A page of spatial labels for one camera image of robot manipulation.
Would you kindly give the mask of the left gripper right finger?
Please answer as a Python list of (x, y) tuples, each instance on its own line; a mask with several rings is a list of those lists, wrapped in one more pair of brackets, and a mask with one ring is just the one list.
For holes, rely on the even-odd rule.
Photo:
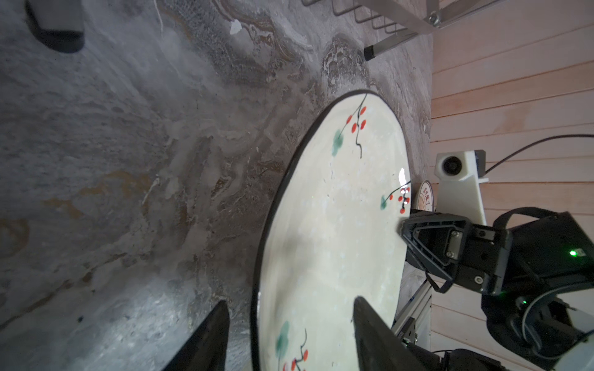
[(361, 296), (353, 320), (359, 370), (426, 370)]

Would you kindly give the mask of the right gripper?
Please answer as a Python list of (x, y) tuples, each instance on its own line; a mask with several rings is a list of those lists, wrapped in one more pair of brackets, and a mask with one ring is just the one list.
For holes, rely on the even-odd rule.
[(464, 216), (414, 211), (399, 230), (409, 264), (425, 272), (433, 289), (453, 284), (481, 295), (499, 295), (510, 257), (508, 230), (473, 224)]

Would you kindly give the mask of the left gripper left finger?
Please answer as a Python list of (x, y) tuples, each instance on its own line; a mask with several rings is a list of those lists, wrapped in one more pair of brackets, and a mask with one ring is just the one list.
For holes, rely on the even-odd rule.
[(219, 301), (163, 370), (224, 370), (229, 329), (227, 303)]

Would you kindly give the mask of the cream floral plate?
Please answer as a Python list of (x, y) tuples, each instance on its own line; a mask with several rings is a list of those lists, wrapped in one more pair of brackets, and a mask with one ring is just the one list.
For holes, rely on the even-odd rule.
[(356, 370), (354, 303), (398, 308), (411, 211), (403, 129), (372, 91), (339, 97), (292, 156), (265, 221), (251, 309), (255, 370)]

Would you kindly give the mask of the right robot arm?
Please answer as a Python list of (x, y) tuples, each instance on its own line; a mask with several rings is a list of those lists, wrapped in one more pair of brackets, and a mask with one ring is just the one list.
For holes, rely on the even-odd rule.
[(529, 363), (552, 370), (592, 342), (561, 300), (593, 286), (593, 243), (570, 213), (521, 207), (484, 226), (417, 211), (400, 235), (411, 264), (429, 282), (442, 279), (437, 292), (458, 285), (479, 293), (490, 335)]

